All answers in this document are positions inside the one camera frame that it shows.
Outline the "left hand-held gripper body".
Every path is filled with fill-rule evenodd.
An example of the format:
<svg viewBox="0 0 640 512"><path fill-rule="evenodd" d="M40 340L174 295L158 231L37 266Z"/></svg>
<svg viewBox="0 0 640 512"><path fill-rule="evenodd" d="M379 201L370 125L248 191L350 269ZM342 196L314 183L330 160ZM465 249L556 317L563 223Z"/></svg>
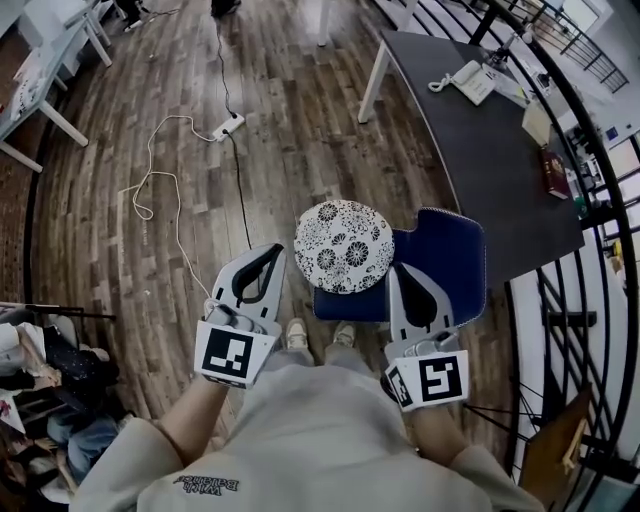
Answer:
<svg viewBox="0 0 640 512"><path fill-rule="evenodd" d="M211 382L248 390L280 336L278 323L208 299L197 324L194 371Z"/></svg>

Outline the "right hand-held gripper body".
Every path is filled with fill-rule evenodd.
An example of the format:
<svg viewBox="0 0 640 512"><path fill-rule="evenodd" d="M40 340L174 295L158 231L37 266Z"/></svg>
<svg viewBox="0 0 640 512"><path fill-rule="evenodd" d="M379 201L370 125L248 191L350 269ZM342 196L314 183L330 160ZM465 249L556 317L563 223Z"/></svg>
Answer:
<svg viewBox="0 0 640 512"><path fill-rule="evenodd" d="M456 328L388 344L384 382L403 413L466 401L469 354Z"/></svg>

